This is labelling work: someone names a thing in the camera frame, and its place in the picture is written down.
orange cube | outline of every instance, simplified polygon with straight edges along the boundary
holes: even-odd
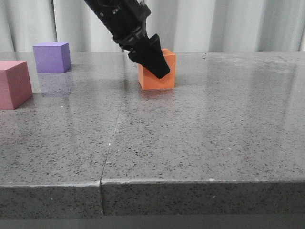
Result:
[[[158,79],[154,74],[139,64],[138,79],[142,89],[151,90],[175,87],[176,54],[168,49],[162,49],[162,52],[171,71],[162,79]]]

gray countertop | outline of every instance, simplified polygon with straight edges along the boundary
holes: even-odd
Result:
[[[71,54],[0,111],[0,219],[305,213],[305,53],[177,53],[143,91],[125,53]]]

curtain fold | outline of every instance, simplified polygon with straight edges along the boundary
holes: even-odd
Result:
[[[145,0],[149,36],[174,52],[305,51],[305,0]],[[0,51],[39,42],[120,52],[83,0],[1,0]]]

purple cube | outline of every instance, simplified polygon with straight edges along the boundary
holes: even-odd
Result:
[[[69,43],[45,42],[33,46],[39,73],[65,73],[71,68]]]

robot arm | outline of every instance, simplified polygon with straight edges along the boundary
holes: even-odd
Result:
[[[137,0],[85,0],[129,58],[161,79],[170,72],[156,34],[149,39],[146,18],[151,11]]]

